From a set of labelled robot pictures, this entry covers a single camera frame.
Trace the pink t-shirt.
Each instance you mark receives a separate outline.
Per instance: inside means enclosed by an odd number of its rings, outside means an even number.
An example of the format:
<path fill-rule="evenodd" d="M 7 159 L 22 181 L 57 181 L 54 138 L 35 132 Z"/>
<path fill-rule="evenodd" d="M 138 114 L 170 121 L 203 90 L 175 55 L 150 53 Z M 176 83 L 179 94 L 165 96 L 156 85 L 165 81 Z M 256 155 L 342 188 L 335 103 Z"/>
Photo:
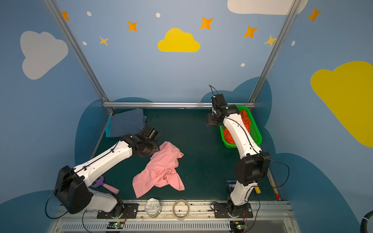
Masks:
<path fill-rule="evenodd" d="M 169 141 L 160 146 L 160 151 L 154 153 L 145 169 L 133 178 L 133 188 L 137 198 L 142 197 L 154 186 L 172 188 L 183 191 L 185 186 L 176 171 L 178 159 L 184 154 Z"/>

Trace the green plastic basket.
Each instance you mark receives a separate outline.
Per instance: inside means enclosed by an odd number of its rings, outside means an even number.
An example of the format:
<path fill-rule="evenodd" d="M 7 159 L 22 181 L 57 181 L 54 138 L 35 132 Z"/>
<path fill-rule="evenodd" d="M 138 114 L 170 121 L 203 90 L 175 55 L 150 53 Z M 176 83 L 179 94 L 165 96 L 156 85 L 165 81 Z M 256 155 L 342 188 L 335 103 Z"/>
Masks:
<path fill-rule="evenodd" d="M 246 106 L 243 106 L 243 105 L 237 105 L 237 108 L 239 109 L 239 111 L 241 111 L 241 110 L 245 110 L 245 111 L 247 112 L 247 115 L 248 115 L 248 117 L 249 117 L 250 120 L 251 120 L 251 125 L 250 125 L 250 130 L 251 130 L 251 132 L 250 132 L 250 136 L 251 136 L 251 138 L 253 139 L 253 141 L 254 141 L 254 142 L 259 146 L 259 145 L 262 143 L 262 136 L 261 136 L 261 134 L 260 134 L 260 132 L 259 132 L 259 129 L 258 129 L 257 125 L 256 125 L 256 122 L 255 122 L 255 120 L 254 120 L 252 114 L 251 114 L 250 109 L 249 109 L 248 107 L 246 107 Z M 236 144 L 235 144 L 235 145 L 232 145 L 232 144 L 229 144 L 229 143 L 227 143 L 227 142 L 225 141 L 224 136 L 223 136 L 223 132 L 222 132 L 222 130 L 223 130 L 224 128 L 225 128 L 225 127 L 220 126 L 221 139 L 222 139 L 224 145 L 225 145 L 227 148 L 229 148 L 229 149 L 236 148 L 236 147 L 237 147 Z"/>

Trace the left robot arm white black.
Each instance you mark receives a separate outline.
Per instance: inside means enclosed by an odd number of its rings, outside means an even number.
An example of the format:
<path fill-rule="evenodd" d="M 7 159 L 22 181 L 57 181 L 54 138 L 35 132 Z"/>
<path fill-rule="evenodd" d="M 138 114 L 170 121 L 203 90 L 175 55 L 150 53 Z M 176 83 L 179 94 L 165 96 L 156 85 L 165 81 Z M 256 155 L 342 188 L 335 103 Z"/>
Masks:
<path fill-rule="evenodd" d="M 121 218 L 125 209 L 119 196 L 113 191 L 95 191 L 92 185 L 105 172 L 132 155 L 145 157 L 158 152 L 157 135 L 157 130 L 145 126 L 140 133 L 123 136 L 111 148 L 85 163 L 73 168 L 64 166 L 58 172 L 53 194 L 70 214 L 98 210 L 110 218 Z"/>

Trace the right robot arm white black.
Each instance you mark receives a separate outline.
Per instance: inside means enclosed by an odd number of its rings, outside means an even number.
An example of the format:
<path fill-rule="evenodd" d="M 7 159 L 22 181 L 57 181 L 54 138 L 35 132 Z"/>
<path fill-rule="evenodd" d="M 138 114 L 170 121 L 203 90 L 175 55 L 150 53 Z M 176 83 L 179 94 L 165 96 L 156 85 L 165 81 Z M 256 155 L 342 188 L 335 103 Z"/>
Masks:
<path fill-rule="evenodd" d="M 248 197 L 267 175 L 271 156 L 254 142 L 234 104 L 227 104 L 223 94 L 211 97 L 212 113 L 207 115 L 208 126 L 224 126 L 239 151 L 240 161 L 235 168 L 236 185 L 227 201 L 227 212 L 238 217 L 248 208 Z"/>

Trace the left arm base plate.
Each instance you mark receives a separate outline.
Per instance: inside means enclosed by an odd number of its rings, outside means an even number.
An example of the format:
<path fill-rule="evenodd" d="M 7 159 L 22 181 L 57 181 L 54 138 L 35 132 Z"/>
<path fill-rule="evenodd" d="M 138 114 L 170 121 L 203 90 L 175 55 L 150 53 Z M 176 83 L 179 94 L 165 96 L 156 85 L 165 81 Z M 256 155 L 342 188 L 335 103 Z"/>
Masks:
<path fill-rule="evenodd" d="M 110 212 L 99 211 L 97 219 L 134 219 L 137 217 L 138 203 L 118 203 Z"/>

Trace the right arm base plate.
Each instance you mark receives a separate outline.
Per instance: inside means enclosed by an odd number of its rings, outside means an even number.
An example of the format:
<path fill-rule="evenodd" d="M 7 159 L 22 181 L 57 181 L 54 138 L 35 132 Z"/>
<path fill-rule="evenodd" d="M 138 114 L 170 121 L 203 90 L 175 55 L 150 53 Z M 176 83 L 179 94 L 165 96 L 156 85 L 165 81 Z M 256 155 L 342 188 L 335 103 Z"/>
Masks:
<path fill-rule="evenodd" d="M 212 202 L 210 208 L 213 210 L 215 218 L 253 218 L 251 205 L 235 206 L 231 203 Z"/>

